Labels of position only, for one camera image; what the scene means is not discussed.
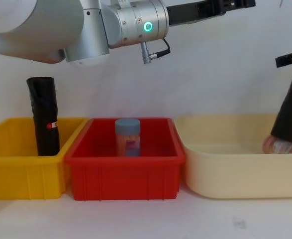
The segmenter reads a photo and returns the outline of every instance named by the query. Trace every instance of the red bin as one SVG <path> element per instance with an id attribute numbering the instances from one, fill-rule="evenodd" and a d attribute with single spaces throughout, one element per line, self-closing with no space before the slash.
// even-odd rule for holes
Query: red bin
<path id="1" fill-rule="evenodd" d="M 186 157 L 173 121 L 139 119 L 141 156 L 118 157 L 116 120 L 90 120 L 67 153 L 74 199 L 175 199 Z"/>

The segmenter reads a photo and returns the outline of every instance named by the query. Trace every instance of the white wall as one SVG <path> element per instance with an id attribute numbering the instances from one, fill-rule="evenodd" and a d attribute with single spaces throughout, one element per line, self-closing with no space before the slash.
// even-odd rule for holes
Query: white wall
<path id="1" fill-rule="evenodd" d="M 292 66 L 275 66 L 292 52 L 292 0 L 280 2 L 258 0 L 256 8 L 172 27 L 173 53 L 150 65 L 139 45 L 112 50 L 103 67 L 88 69 L 0 56 L 0 120 L 32 116 L 26 79 L 34 76 L 55 78 L 60 116 L 277 112 L 292 79 Z"/>

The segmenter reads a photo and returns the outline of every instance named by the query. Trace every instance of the green indicator light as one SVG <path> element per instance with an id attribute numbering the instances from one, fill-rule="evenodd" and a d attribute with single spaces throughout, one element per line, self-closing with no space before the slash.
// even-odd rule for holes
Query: green indicator light
<path id="1" fill-rule="evenodd" d="M 145 31 L 147 31 L 147 32 L 149 32 L 149 31 L 152 31 L 152 29 L 153 29 L 153 25 L 152 25 L 152 23 L 151 22 L 146 22 L 145 24 L 144 24 L 144 29 L 145 29 Z"/>

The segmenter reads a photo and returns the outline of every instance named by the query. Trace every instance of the yellow bin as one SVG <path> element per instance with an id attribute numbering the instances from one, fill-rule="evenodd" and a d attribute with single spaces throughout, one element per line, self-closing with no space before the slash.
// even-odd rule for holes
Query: yellow bin
<path id="1" fill-rule="evenodd" d="M 87 123 L 85 118 L 59 119 L 61 151 L 37 156 L 32 118 L 0 124 L 0 199 L 57 199 L 70 181 L 64 155 Z"/>

